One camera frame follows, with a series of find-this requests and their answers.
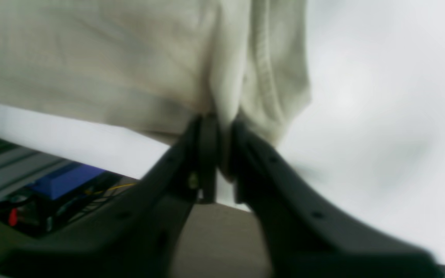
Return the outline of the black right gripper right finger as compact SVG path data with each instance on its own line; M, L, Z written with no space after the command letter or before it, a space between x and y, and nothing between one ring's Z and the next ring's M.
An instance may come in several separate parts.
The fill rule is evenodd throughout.
M323 198L242 121L231 135L235 200L256 215L275 278L443 277L427 251Z

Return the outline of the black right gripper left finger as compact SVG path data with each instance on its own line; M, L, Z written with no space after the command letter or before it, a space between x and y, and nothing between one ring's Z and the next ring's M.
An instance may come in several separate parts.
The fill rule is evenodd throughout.
M216 200L218 134L215 116L199 116L137 185L12 252L0 277L166 277L193 206Z

